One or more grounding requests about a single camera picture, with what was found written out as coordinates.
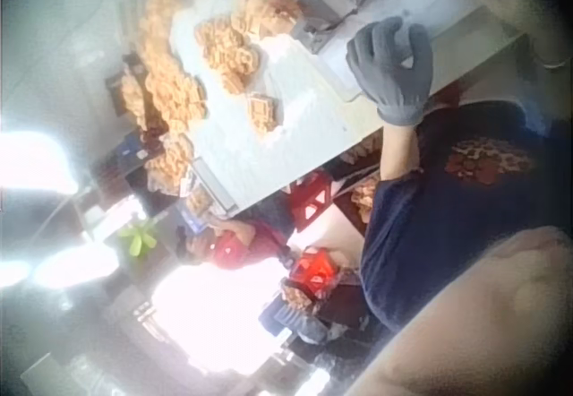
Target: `food stall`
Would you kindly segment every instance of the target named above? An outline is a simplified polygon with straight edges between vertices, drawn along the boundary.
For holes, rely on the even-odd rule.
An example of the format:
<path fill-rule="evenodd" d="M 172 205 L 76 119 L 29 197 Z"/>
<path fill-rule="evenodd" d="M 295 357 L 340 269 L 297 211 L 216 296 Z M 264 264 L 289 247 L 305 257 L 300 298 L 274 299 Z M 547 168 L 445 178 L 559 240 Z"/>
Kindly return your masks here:
<path fill-rule="evenodd" d="M 350 149 L 381 121 L 346 43 L 391 15 L 430 31 L 432 93 L 517 38 L 469 0 L 147 0 L 133 49 L 169 135 L 146 168 L 194 213 L 213 202 L 233 216 Z M 145 130 L 133 79 L 124 86 Z"/>

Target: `blurry foreground object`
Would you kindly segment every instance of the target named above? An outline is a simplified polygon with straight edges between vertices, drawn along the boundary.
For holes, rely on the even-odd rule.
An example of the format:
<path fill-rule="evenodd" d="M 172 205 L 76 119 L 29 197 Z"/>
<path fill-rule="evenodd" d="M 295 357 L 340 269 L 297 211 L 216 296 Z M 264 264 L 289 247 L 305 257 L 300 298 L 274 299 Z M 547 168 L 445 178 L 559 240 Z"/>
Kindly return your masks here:
<path fill-rule="evenodd" d="M 62 147 L 42 133 L 0 134 L 0 186 L 75 194 Z"/>
<path fill-rule="evenodd" d="M 536 55 L 548 68 L 560 67 L 573 55 L 570 30 L 552 0 L 480 0 L 494 14 L 526 33 Z"/>
<path fill-rule="evenodd" d="M 45 288 L 65 288 L 111 275 L 119 267 L 117 254 L 107 245 L 88 243 L 46 259 L 34 272 Z"/>
<path fill-rule="evenodd" d="M 30 274 L 30 266 L 24 262 L 0 262 L 0 288 L 11 287 Z"/>
<path fill-rule="evenodd" d="M 348 394 L 530 394 L 570 342 L 572 271 L 573 248 L 556 228 L 523 230 L 494 245 Z"/>

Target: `bright light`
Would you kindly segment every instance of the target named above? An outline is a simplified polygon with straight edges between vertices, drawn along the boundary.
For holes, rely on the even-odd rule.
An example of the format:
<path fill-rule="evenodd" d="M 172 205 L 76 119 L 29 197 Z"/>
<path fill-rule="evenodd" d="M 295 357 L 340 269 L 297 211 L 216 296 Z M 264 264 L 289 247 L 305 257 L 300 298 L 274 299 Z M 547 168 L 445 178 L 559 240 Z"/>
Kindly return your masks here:
<path fill-rule="evenodd" d="M 316 396 L 321 394 L 330 381 L 330 374 L 324 369 L 317 369 L 311 377 L 301 386 L 295 396 Z"/>
<path fill-rule="evenodd" d="M 65 288 L 106 277 L 118 267 L 113 249 L 89 243 L 46 259 L 34 272 L 34 280 L 46 288 Z"/>
<path fill-rule="evenodd" d="M 129 223 L 135 213 L 137 213 L 137 217 L 140 220 L 147 219 L 147 214 L 141 206 L 141 202 L 134 195 L 126 197 L 120 203 L 116 203 L 107 210 L 105 218 L 92 229 L 94 240 L 96 242 L 105 241 L 111 234 Z"/>
<path fill-rule="evenodd" d="M 41 133 L 0 133 L 0 186 L 74 194 L 62 147 Z"/>
<path fill-rule="evenodd" d="M 259 315 L 286 274 L 276 259 L 236 271 L 209 263 L 183 266 L 156 289 L 154 318 L 193 365 L 252 374 L 280 346 L 262 327 Z"/>
<path fill-rule="evenodd" d="M 30 267 L 24 262 L 0 262 L 0 288 L 10 287 L 30 275 Z"/>

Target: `white counter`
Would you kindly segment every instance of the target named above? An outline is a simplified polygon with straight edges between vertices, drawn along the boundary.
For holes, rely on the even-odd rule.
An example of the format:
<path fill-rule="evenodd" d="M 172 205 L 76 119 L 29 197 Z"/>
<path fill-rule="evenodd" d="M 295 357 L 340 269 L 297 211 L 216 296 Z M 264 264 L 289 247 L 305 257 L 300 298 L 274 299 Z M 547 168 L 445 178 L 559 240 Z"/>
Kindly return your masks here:
<path fill-rule="evenodd" d="M 175 17 L 171 37 L 174 51 L 185 71 L 198 75 L 208 93 L 209 117 L 197 123 L 189 135 L 196 154 L 218 180 L 212 192 L 217 195 L 224 189 L 236 204 L 234 213 L 311 172 L 381 127 L 375 106 L 362 95 L 356 97 L 355 84 L 344 75 L 343 48 L 355 32 L 350 30 L 361 27 L 361 22 L 404 14 L 406 9 L 406 23 L 426 25 L 435 53 L 432 92 L 471 72 L 517 37 L 467 0 L 379 0 L 378 4 L 383 9 L 373 11 L 371 7 L 366 17 L 350 22 L 321 57 L 309 55 L 286 36 L 260 43 L 263 63 L 252 90 L 281 102 L 281 126 L 264 139 L 249 124 L 245 97 L 232 97 L 222 90 L 193 38 L 197 22 L 225 12 L 230 2 L 211 0 L 202 9 L 194 7 Z M 335 62 L 342 66 L 337 73 L 333 73 L 337 70 Z"/>

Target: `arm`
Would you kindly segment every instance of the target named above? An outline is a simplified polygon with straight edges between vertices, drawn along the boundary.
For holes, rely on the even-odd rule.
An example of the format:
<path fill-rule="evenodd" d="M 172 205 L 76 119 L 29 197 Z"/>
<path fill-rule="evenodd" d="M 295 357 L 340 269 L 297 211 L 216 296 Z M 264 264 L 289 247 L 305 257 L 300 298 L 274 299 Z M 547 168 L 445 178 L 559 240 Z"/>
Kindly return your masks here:
<path fill-rule="evenodd" d="M 433 52 L 420 25 L 409 30 L 413 63 L 404 67 L 397 51 L 399 17 L 369 24 L 348 43 L 346 60 L 364 93 L 378 106 L 384 121 L 381 180 L 398 179 L 420 164 L 415 127 L 423 119 L 430 95 Z"/>
<path fill-rule="evenodd" d="M 381 181 L 401 178 L 419 165 L 420 152 L 415 128 L 385 125 L 380 161 Z"/>

